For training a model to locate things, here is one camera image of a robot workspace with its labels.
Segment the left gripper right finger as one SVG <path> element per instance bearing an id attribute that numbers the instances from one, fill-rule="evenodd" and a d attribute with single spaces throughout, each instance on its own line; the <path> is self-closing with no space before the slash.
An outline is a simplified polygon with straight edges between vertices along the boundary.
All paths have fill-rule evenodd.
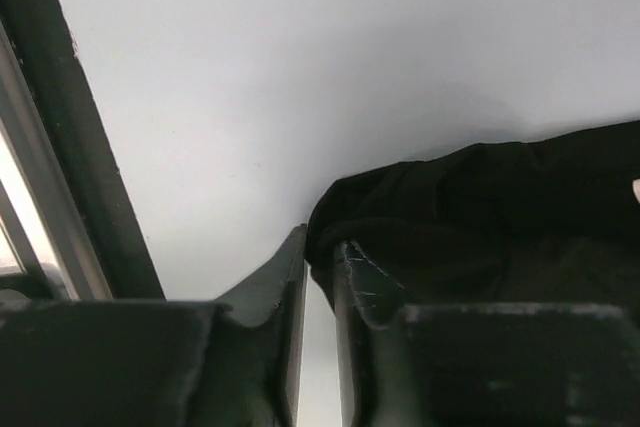
<path id="1" fill-rule="evenodd" d="M 334 254 L 346 426 L 635 426 L 639 316 L 611 305 L 423 304 Z"/>

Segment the black printed t-shirt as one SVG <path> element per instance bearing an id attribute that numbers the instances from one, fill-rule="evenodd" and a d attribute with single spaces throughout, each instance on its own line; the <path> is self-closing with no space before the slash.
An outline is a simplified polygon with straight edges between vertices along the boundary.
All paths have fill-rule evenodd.
<path id="1" fill-rule="evenodd" d="M 326 295 L 354 242 L 423 302 L 639 305 L 639 125 L 479 143 L 336 180 L 305 257 Z"/>

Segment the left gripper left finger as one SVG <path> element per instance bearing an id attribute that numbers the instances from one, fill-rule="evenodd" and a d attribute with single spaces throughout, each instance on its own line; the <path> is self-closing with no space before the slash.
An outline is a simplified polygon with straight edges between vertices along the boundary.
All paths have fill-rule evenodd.
<path id="1" fill-rule="evenodd" d="M 5 426 L 292 426 L 306 229 L 212 301 L 1 305 Z"/>

